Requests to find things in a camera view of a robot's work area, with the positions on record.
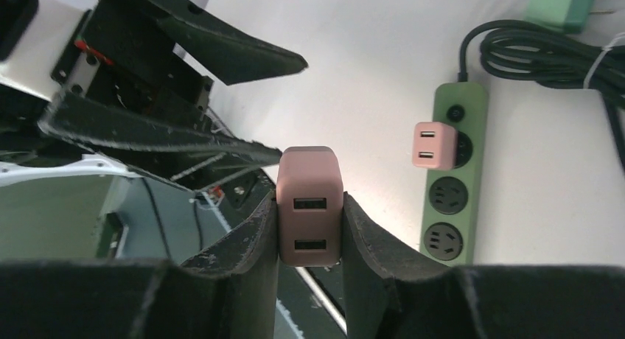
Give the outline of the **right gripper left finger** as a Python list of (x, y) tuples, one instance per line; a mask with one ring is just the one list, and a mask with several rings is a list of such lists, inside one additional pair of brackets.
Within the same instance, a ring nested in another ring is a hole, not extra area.
[(165, 259), (36, 259), (1, 264), (3, 338), (272, 338), (277, 208), (181, 265)]

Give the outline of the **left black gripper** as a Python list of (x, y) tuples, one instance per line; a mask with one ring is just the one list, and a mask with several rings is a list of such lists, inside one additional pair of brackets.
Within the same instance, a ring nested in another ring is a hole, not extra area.
[(272, 190), (282, 151), (235, 138), (209, 109), (226, 85), (298, 74), (299, 54), (252, 37), (190, 0), (99, 0), (66, 45), (72, 73), (38, 120), (48, 136), (236, 210)]

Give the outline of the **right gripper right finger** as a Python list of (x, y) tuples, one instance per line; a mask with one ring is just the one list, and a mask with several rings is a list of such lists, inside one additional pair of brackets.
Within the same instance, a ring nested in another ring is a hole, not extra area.
[(624, 269), (586, 265), (448, 267), (344, 198), (349, 338), (622, 338)]

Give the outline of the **pink charger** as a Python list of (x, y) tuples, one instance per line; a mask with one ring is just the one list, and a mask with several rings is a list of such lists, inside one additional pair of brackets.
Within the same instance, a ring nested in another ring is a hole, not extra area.
[(331, 148), (287, 148), (279, 161), (276, 203), (283, 263), (329, 267), (340, 260), (343, 180)]
[(443, 122), (420, 122), (413, 132), (412, 164), (429, 170), (455, 166), (458, 131)]

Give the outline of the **green charger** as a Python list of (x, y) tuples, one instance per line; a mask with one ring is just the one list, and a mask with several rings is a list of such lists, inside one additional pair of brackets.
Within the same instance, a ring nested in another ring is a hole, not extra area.
[(523, 20), (564, 34), (581, 33), (591, 15), (608, 15), (610, 9), (595, 10), (597, 0), (528, 0)]

